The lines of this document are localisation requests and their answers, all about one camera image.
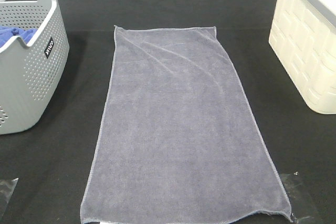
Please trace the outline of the grey microfibre towel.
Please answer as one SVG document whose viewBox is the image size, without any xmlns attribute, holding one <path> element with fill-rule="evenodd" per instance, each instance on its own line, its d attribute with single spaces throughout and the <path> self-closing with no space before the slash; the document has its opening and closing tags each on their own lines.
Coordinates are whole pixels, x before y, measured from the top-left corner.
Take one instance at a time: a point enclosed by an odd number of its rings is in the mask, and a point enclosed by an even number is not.
<svg viewBox="0 0 336 224">
<path fill-rule="evenodd" d="M 231 223 L 291 216 L 215 27 L 114 30 L 82 223 Z"/>
</svg>

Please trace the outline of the grey perforated laundry basket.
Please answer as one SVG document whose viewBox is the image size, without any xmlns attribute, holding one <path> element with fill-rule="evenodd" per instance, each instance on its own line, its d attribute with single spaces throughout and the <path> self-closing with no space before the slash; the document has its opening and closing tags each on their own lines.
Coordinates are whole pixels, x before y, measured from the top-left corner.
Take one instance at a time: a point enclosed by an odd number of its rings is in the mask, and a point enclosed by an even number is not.
<svg viewBox="0 0 336 224">
<path fill-rule="evenodd" d="M 58 0 L 1 2 L 1 26 L 36 28 L 26 44 L 14 36 L 1 47 L 1 134 L 33 127 L 46 109 L 63 73 L 69 42 Z M 50 37 L 54 47 L 47 59 Z"/>
</svg>

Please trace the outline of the black basket brand label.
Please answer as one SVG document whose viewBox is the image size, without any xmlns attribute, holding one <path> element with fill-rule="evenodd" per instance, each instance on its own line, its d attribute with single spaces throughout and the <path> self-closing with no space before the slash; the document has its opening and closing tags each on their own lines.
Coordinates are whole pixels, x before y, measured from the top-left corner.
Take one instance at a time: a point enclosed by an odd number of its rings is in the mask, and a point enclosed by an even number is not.
<svg viewBox="0 0 336 224">
<path fill-rule="evenodd" d="M 51 55 L 52 49 L 54 47 L 55 43 L 52 37 L 50 37 L 49 42 L 47 43 L 47 46 L 44 50 L 45 57 L 48 59 Z"/>
</svg>

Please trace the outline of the right clear tape strip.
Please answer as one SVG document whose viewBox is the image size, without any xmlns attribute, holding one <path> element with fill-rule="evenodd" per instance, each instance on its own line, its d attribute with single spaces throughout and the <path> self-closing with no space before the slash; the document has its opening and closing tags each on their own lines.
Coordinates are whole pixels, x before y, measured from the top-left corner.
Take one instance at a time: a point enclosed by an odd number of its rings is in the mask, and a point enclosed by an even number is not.
<svg viewBox="0 0 336 224">
<path fill-rule="evenodd" d="M 293 223 L 322 224 L 323 220 L 299 174 L 280 174 L 279 177 L 291 203 Z"/>
</svg>

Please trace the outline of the clear tape strip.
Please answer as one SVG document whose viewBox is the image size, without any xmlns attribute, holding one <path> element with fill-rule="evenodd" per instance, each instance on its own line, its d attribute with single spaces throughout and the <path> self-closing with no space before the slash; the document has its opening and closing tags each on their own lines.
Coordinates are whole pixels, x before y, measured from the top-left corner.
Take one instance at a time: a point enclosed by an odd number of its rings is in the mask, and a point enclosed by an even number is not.
<svg viewBox="0 0 336 224">
<path fill-rule="evenodd" d="M 323 220 L 299 174 L 280 174 L 279 177 L 291 203 L 293 223 L 322 224 Z"/>
<path fill-rule="evenodd" d="M 19 178 L 1 179 L 0 181 L 0 217 L 2 218 L 7 205 L 12 197 Z"/>
</svg>

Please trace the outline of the blue towel in basket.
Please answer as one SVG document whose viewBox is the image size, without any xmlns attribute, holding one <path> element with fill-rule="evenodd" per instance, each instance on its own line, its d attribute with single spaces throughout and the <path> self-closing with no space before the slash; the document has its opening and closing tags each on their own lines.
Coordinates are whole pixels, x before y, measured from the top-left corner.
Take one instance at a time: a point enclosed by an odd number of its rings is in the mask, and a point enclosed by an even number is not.
<svg viewBox="0 0 336 224">
<path fill-rule="evenodd" d="M 1 45 L 4 46 L 14 36 L 20 36 L 22 40 L 27 44 L 37 31 L 36 28 L 24 30 L 18 27 L 5 27 L 1 26 Z"/>
</svg>

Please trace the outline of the left clear tape strip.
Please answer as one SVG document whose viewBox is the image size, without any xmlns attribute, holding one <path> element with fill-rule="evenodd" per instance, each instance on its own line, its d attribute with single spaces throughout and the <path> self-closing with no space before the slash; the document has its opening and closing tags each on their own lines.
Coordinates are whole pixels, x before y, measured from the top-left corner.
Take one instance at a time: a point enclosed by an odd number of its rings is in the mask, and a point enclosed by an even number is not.
<svg viewBox="0 0 336 224">
<path fill-rule="evenodd" d="M 7 205 L 12 197 L 19 178 L 1 179 L 0 181 L 0 217 L 2 218 Z"/>
</svg>

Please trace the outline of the black table cloth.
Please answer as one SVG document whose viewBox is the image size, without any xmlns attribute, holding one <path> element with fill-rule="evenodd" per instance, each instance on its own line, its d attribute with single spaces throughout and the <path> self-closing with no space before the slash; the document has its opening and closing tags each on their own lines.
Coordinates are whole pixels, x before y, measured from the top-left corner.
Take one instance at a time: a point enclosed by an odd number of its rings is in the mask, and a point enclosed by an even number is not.
<svg viewBox="0 0 336 224">
<path fill-rule="evenodd" d="M 79 223 L 110 79 L 114 26 L 215 26 L 277 171 L 297 173 L 322 221 L 335 223 L 335 116 L 306 106 L 271 49 L 276 0 L 58 1 L 69 57 L 39 122 L 1 136 L 1 178 L 18 179 L 2 223 Z"/>
</svg>

